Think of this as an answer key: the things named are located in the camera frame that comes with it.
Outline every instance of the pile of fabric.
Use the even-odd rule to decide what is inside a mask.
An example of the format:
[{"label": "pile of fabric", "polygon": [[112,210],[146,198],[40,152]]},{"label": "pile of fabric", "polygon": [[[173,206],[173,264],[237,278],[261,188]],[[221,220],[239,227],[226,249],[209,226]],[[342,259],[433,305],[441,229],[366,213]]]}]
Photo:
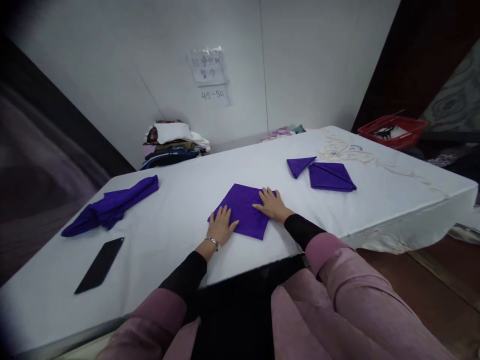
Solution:
[{"label": "pile of fabric", "polygon": [[145,135],[140,170],[177,164],[210,151],[210,142],[180,120],[159,120]]},{"label": "pile of fabric", "polygon": [[281,139],[287,136],[292,136],[296,134],[301,134],[306,131],[309,131],[311,129],[304,129],[303,125],[300,124],[297,127],[293,128],[292,130],[288,129],[288,126],[280,127],[277,130],[272,131],[268,136],[262,138],[260,140],[261,143],[267,142],[267,141],[272,141],[275,139]]}]

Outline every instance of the folded purple napkin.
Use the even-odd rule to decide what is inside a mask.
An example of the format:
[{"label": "folded purple napkin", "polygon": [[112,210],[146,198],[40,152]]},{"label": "folded purple napkin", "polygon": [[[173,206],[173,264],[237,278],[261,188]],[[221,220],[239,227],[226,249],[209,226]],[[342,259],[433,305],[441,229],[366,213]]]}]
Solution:
[{"label": "folded purple napkin", "polygon": [[269,218],[252,206],[252,204],[262,204],[260,191],[262,190],[254,187],[233,184],[220,205],[215,209],[215,218],[219,208],[227,205],[231,209],[230,224],[240,220],[235,233],[263,240]]},{"label": "folded purple napkin", "polygon": [[313,189],[351,192],[357,187],[341,163],[314,162],[310,170],[310,186]]},{"label": "folded purple napkin", "polygon": [[125,210],[159,189],[157,175],[140,180],[135,186],[118,191],[106,192],[103,199],[87,205],[75,221],[67,226],[61,235],[72,237],[98,226],[110,230],[124,218]]},{"label": "folded purple napkin", "polygon": [[290,168],[290,172],[296,179],[304,171],[308,165],[310,165],[317,157],[304,157],[300,159],[287,159],[286,163]]}]

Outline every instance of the hand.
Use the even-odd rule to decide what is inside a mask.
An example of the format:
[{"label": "hand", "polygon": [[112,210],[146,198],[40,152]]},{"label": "hand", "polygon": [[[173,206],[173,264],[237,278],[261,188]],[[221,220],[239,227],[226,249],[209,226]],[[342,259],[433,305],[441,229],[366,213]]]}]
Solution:
[{"label": "hand", "polygon": [[229,209],[226,205],[223,208],[220,206],[216,218],[212,212],[206,237],[215,239],[221,246],[225,245],[240,222],[240,220],[234,221],[229,226],[231,213],[232,209]]},{"label": "hand", "polygon": [[267,215],[270,219],[276,220],[282,224],[285,223],[285,220],[290,215],[295,214],[292,210],[288,207],[285,207],[282,198],[280,197],[280,191],[275,190],[276,196],[269,187],[263,188],[262,191],[259,192],[260,199],[263,205],[260,204],[253,204],[252,206],[260,210],[262,213]]}]

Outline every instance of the black pants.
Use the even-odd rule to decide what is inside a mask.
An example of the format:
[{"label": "black pants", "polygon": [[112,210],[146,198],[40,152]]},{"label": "black pants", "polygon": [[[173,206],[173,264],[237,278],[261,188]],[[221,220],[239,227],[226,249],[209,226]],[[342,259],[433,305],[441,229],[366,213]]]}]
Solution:
[{"label": "black pants", "polygon": [[201,318],[192,359],[274,359],[272,292],[304,267],[297,255],[199,290],[185,317]]}]

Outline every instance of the woman's right hand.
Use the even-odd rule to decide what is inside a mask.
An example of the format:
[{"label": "woman's right hand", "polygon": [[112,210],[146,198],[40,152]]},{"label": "woman's right hand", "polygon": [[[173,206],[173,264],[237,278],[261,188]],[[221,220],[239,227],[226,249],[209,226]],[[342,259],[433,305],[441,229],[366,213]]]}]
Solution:
[{"label": "woman's right hand", "polygon": [[285,220],[295,213],[288,207],[285,207],[284,202],[280,197],[280,192],[278,190],[275,190],[275,192],[276,196],[269,187],[263,188],[262,191],[259,192],[263,205],[253,204],[252,206],[267,215],[270,219],[284,224]]}]

